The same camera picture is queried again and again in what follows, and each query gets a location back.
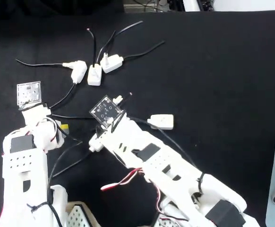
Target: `white usb connector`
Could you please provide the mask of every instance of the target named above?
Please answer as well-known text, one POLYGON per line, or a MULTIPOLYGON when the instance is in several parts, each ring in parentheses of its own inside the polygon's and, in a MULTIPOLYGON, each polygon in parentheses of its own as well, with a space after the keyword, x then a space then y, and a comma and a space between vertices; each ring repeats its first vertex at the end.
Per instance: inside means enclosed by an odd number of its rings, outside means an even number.
POLYGON ((174 126, 174 116, 173 114, 155 114, 151 115, 147 122, 162 130, 172 130, 174 126))

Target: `black cable tie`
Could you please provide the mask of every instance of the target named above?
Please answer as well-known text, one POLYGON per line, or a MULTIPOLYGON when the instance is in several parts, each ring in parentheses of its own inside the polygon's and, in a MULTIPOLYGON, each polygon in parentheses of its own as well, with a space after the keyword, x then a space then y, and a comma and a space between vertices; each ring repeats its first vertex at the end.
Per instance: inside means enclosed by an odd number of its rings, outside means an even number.
POLYGON ((203 182, 203 178, 204 178, 204 175, 205 175, 205 173, 202 173, 202 175, 200 176, 200 178, 198 178, 197 179, 197 182, 198 182, 198 190, 199 190, 199 193, 201 194, 201 195, 203 195, 204 193, 203 193, 203 190, 202 190, 202 182, 203 182))
POLYGON ((43 203, 39 204, 38 206, 31 206, 28 203, 26 205, 31 209, 31 212, 33 213, 36 210, 38 210, 40 207, 42 207, 44 205, 48 205, 48 202, 43 202, 43 203))

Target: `black fabric surface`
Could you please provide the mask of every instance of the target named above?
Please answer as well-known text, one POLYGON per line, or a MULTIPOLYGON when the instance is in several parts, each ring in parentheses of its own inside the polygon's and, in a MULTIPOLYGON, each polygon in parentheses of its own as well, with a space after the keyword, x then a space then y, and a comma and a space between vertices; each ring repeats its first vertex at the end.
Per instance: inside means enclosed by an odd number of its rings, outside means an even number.
MULTIPOLYGON (((53 104, 71 87, 70 70, 30 68, 17 63, 92 60, 114 29, 143 20, 123 33, 111 53, 138 53, 165 40, 142 58, 126 62, 100 87, 79 85, 73 99, 56 114, 86 116, 104 96, 133 97, 130 115, 174 114, 167 133, 193 157, 201 170, 241 194, 247 213, 264 226, 275 149, 275 12, 124 14, 117 17, 55 17, 0 22, 0 210, 3 203, 2 141, 23 127, 16 85, 42 82, 43 101, 53 104)), ((63 121, 85 143, 69 153, 58 169, 88 150, 93 121, 63 121)), ((49 169, 61 150, 49 152, 49 169)), ((66 187, 69 201, 84 201, 103 227, 149 224, 155 214, 155 189, 141 177, 128 186, 100 192, 128 171, 107 151, 93 154, 53 183, 66 187)))
POLYGON ((122 0, 0 0, 0 19, 123 12, 122 0))

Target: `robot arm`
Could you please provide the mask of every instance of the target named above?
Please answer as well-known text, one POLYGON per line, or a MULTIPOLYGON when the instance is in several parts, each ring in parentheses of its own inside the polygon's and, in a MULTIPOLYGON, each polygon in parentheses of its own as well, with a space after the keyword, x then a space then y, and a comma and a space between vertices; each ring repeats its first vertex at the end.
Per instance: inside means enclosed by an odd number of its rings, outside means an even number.
POLYGON ((115 121, 118 125, 113 132, 111 124, 103 127, 102 134, 92 137, 90 150, 107 148, 127 168, 142 170, 158 194, 165 195, 160 208, 157 207, 157 224, 170 219, 183 227, 259 226, 254 218, 243 213, 247 204, 238 193, 213 176, 202 174, 160 139, 141 130, 126 113, 115 121))

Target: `black cable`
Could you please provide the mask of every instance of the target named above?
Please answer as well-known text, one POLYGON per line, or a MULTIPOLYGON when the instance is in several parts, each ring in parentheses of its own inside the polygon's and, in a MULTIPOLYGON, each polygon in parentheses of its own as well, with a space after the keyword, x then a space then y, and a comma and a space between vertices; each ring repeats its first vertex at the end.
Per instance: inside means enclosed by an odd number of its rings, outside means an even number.
POLYGON ((71 138, 71 139, 74 140, 74 141, 77 141, 77 142, 81 142, 81 143, 82 143, 82 141, 78 140, 77 138, 73 137, 73 136, 70 135, 70 134, 67 134, 63 129, 61 129, 61 127, 60 127, 58 124, 56 124, 56 126, 57 126, 58 130, 60 130, 60 132, 61 132, 62 134, 64 134, 66 137, 69 137, 69 138, 71 138))
POLYGON ((76 87, 77 84, 73 84, 72 87, 70 88, 69 92, 58 102, 56 102, 54 105, 52 105, 51 107, 49 107, 50 109, 56 107, 57 105, 59 105, 60 103, 62 103, 72 92, 72 90, 76 87))
POLYGON ((96 39, 95 39, 95 35, 93 34, 93 32, 88 28, 87 31, 90 33, 90 35, 92 36, 92 39, 94 40, 94 60, 93 60, 93 67, 95 67, 95 58, 96 58, 96 39))
POLYGON ((110 38, 107 40, 107 42, 105 43, 104 46, 102 46, 102 48, 99 51, 98 57, 96 58, 96 63, 99 63, 100 57, 102 55, 102 52, 105 51, 106 47, 110 44, 110 42, 112 41, 112 39, 114 38, 116 31, 114 31, 112 33, 112 35, 110 36, 110 38))
POLYGON ((191 165, 193 165, 195 168, 198 169, 198 167, 196 166, 196 164, 194 163, 194 161, 192 160, 192 158, 190 157, 190 155, 188 155, 184 149, 177 143, 175 142, 170 136, 168 136, 161 128, 147 122, 147 121, 144 121, 144 120, 141 120, 141 119, 138 119, 136 117, 129 117, 131 120, 134 120, 136 122, 139 122, 139 123, 143 123, 143 124, 147 124, 155 129, 158 129, 162 134, 163 136, 165 136, 168 140, 170 140, 175 146, 177 146, 177 148, 181 151, 181 153, 186 157, 186 159, 191 163, 191 165))
POLYGON ((153 51, 154 49, 156 49, 157 47, 159 47, 160 45, 163 45, 165 43, 165 41, 161 41, 160 43, 154 45, 153 47, 151 47, 149 50, 142 52, 142 53, 138 53, 138 54, 132 54, 132 55, 128 55, 126 57, 124 57, 124 61, 127 60, 128 58, 137 58, 137 57, 141 57, 144 56, 148 53, 150 53, 151 51, 153 51))
POLYGON ((40 102, 40 103, 37 103, 37 104, 32 105, 32 106, 30 106, 30 107, 23 108, 23 107, 27 104, 27 103, 24 103, 22 106, 19 107, 19 110, 20 110, 20 111, 30 110, 30 109, 32 109, 32 108, 34 108, 34 107, 36 107, 36 106, 43 105, 44 103, 45 103, 45 102, 40 102))
POLYGON ((35 212, 36 210, 38 210, 40 207, 44 206, 44 205, 48 205, 49 208, 52 210, 56 220, 57 220, 57 223, 58 223, 58 226, 59 227, 63 227, 62 223, 61 223, 61 220, 59 218, 59 215, 56 211, 56 209, 53 207, 53 205, 49 202, 49 201, 46 201, 46 202, 42 202, 41 204, 39 204, 38 206, 31 206, 29 204, 27 204, 27 206, 31 209, 31 212, 35 212))
POLYGON ((48 206, 52 210, 52 212, 53 212, 53 214, 54 214, 54 216, 55 216, 55 218, 57 220, 57 223, 58 223, 59 227, 63 227, 63 225, 61 224, 59 215, 58 215, 57 211, 55 210, 55 208, 53 207, 53 205, 50 204, 50 203, 48 203, 48 206))
POLYGON ((52 114, 52 116, 63 118, 63 119, 70 119, 70 120, 93 120, 93 119, 95 119, 94 117, 63 116, 63 115, 57 115, 57 114, 52 114))
POLYGON ((111 133, 114 132, 114 130, 116 129, 116 127, 118 126, 118 124, 120 123, 120 121, 122 120, 123 116, 125 115, 126 111, 123 110, 123 112, 120 114, 119 118, 117 119, 117 121, 114 123, 112 122, 112 126, 111 126, 111 133))
POLYGON ((146 12, 146 8, 148 7, 148 4, 150 3, 150 2, 152 2, 153 0, 149 0, 146 4, 145 4, 145 6, 144 6, 144 12, 146 12))
POLYGON ((55 178, 55 177, 61 175, 62 173, 64 173, 65 171, 69 170, 70 168, 76 166, 77 164, 79 164, 80 162, 82 162, 86 158, 88 158, 91 154, 92 154, 92 152, 88 152, 84 157, 82 157, 78 161, 74 162, 73 164, 69 165, 68 167, 66 167, 66 168, 62 169, 61 171, 57 172, 55 175, 52 176, 52 178, 55 178))
POLYGON ((142 23, 143 23, 143 21, 140 20, 140 21, 138 21, 138 22, 136 22, 136 23, 134 23, 134 24, 132 24, 132 25, 129 25, 129 26, 123 28, 122 30, 118 31, 118 32, 115 34, 114 37, 117 37, 118 35, 122 34, 123 32, 127 31, 128 29, 130 29, 130 28, 132 28, 132 27, 134 27, 134 26, 136 26, 136 25, 142 24, 142 23))
POLYGON ((132 27, 134 27, 134 26, 136 26, 136 25, 142 24, 142 23, 143 23, 143 21, 140 20, 140 21, 138 21, 138 22, 136 22, 136 23, 134 23, 134 24, 132 24, 132 25, 129 25, 129 26, 123 28, 122 30, 118 31, 118 32, 113 36, 113 39, 109 42, 109 44, 107 44, 106 53, 108 53, 108 52, 110 51, 111 46, 112 46, 112 44, 113 44, 113 41, 114 41, 114 38, 115 38, 115 37, 117 37, 118 35, 122 34, 122 33, 125 32, 125 31, 127 31, 128 29, 130 29, 130 28, 132 28, 132 27))
POLYGON ((161 12, 166 13, 166 11, 163 11, 163 10, 161 10, 161 9, 157 9, 156 7, 153 7, 153 6, 148 6, 148 5, 145 5, 145 4, 143 4, 143 3, 141 3, 141 2, 139 2, 139 1, 137 1, 137 0, 133 0, 133 1, 134 1, 135 3, 137 3, 137 4, 139 4, 139 5, 144 6, 144 7, 154 8, 155 10, 159 10, 159 11, 161 11, 161 12))
POLYGON ((123 100, 119 103, 119 107, 121 107, 122 105, 124 105, 124 103, 125 102, 127 102, 128 101, 128 99, 130 99, 131 98, 131 96, 132 96, 132 93, 131 92, 129 92, 124 98, 123 98, 123 100))
POLYGON ((204 178, 205 173, 202 173, 201 176, 197 179, 198 182, 198 191, 201 195, 203 195, 203 190, 202 190, 202 182, 203 182, 203 178, 204 178))
POLYGON ((48 186, 47 186, 47 199, 49 199, 50 197, 50 184, 51 184, 51 181, 52 181, 52 176, 53 176, 53 172, 54 170, 56 169, 58 163, 60 162, 60 160, 64 157, 65 154, 67 154, 67 152, 69 152, 72 148, 80 145, 82 143, 82 141, 70 146, 69 148, 65 149, 62 154, 58 157, 58 159, 55 161, 54 165, 53 165, 53 168, 52 168, 52 171, 51 171, 51 174, 48 178, 48 186))
POLYGON ((62 66, 62 63, 45 63, 45 64, 28 64, 23 61, 20 61, 19 59, 16 58, 16 61, 26 65, 26 66, 31 66, 31 67, 39 67, 39 66, 62 66))

